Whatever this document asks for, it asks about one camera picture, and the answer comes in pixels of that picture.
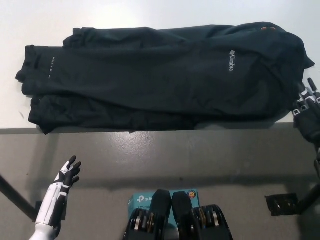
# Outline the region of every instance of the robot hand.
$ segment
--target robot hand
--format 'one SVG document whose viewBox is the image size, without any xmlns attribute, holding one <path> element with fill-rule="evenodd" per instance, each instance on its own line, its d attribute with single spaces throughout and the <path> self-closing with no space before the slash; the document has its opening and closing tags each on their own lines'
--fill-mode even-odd
<svg viewBox="0 0 320 240">
<path fill-rule="evenodd" d="M 49 186 L 35 222 L 35 232 L 30 240 L 54 240 L 58 237 L 70 188 L 79 181 L 77 175 L 81 162 L 72 166 L 75 161 L 76 156 L 67 161 Z"/>
<path fill-rule="evenodd" d="M 311 78 L 308 79 L 312 92 L 302 83 L 300 98 L 293 104 L 294 124 L 301 135 L 318 151 L 320 147 L 320 93 Z"/>
</svg>

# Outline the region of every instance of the black pants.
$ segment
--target black pants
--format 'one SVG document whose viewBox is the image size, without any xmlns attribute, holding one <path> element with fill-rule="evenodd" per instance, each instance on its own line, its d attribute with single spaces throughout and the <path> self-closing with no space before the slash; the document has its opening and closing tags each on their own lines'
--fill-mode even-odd
<svg viewBox="0 0 320 240">
<path fill-rule="evenodd" d="M 64 48 L 27 46 L 17 79 L 25 95 L 37 96 L 29 120 L 46 133 L 179 130 L 274 117 L 291 107 L 313 64 L 298 37 L 271 23 L 76 28 Z"/>
</svg>

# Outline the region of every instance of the columbia logo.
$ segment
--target columbia logo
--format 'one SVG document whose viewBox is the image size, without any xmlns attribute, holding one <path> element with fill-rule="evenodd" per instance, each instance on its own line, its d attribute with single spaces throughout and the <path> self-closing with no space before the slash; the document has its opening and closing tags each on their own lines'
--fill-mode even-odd
<svg viewBox="0 0 320 240">
<path fill-rule="evenodd" d="M 236 59 L 236 55 L 235 55 L 236 51 L 231 50 L 230 51 L 230 61 L 229 61 L 229 72 L 232 72 L 234 70 L 234 66 L 235 64 L 235 59 Z"/>
</svg>

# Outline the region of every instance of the black metal bracket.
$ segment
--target black metal bracket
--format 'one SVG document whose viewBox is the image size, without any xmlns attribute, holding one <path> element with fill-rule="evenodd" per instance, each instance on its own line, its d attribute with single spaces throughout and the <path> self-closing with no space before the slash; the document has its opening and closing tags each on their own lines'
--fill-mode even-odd
<svg viewBox="0 0 320 240">
<path fill-rule="evenodd" d="M 297 194 L 278 194 L 266 196 L 271 216 L 301 215 L 320 198 L 320 184 L 317 184 L 301 200 Z"/>
</svg>

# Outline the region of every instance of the orange circular sticker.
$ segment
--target orange circular sticker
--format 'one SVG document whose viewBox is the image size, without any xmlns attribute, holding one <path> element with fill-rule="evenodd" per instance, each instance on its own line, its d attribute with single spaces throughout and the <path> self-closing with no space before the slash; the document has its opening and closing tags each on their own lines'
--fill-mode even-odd
<svg viewBox="0 0 320 240">
<path fill-rule="evenodd" d="M 195 197 L 196 197 L 196 192 L 195 191 L 193 191 L 193 190 L 190 190 L 190 191 L 188 191 L 188 196 L 189 196 L 189 198 L 191 198 L 191 199 L 194 199 Z"/>
</svg>

